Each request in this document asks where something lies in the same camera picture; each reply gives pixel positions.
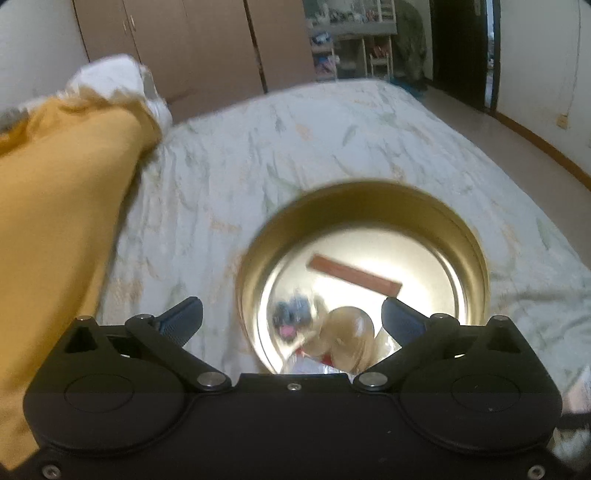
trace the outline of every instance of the wardrobe door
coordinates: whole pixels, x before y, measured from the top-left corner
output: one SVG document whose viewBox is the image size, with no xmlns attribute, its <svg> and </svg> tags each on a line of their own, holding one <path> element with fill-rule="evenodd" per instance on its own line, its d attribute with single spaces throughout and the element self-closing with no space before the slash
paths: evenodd
<svg viewBox="0 0 591 480">
<path fill-rule="evenodd" d="M 301 0 L 248 0 L 269 91 L 316 80 Z"/>
<path fill-rule="evenodd" d="M 74 0 L 90 61 L 126 53 L 139 60 L 122 0 Z"/>
<path fill-rule="evenodd" d="M 184 0 L 196 58 L 195 113 L 263 93 L 243 0 Z"/>
<path fill-rule="evenodd" d="M 167 100 L 194 87 L 189 24 L 182 0 L 124 0 L 141 62 Z"/>
</svg>

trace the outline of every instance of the baseboard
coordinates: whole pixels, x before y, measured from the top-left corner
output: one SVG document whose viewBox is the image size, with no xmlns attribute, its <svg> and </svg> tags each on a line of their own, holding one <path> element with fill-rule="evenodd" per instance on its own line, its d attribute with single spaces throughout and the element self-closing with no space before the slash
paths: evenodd
<svg viewBox="0 0 591 480">
<path fill-rule="evenodd" d="M 589 176 L 588 173 L 586 173 L 574 161 L 572 161 L 570 158 L 564 155 L 560 150 L 550 145 L 542 137 L 536 135 L 523 125 L 518 124 L 515 120 L 512 120 L 508 116 L 503 115 L 499 112 L 491 112 L 491 115 L 495 117 L 503 125 L 511 128 L 515 133 L 521 135 L 523 138 L 533 143 L 542 152 L 547 154 L 556 163 L 558 163 L 561 167 L 568 171 L 574 178 L 581 182 L 585 186 L 585 188 L 587 188 L 591 192 L 591 176 Z"/>
</svg>

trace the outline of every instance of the bed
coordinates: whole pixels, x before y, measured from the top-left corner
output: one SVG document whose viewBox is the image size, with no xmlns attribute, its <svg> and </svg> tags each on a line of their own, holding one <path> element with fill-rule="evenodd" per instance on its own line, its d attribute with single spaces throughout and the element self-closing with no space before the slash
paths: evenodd
<svg viewBox="0 0 591 480">
<path fill-rule="evenodd" d="M 302 192 L 361 178 L 418 187 L 464 219 L 487 258 L 490 314 L 517 323 L 565 392 L 591 363 L 591 272 L 481 150 L 375 80 L 298 87 L 173 128 L 129 195 L 100 321 L 196 295 L 204 324 L 186 348 L 234 381 L 260 371 L 234 307 L 242 254 Z"/>
</svg>

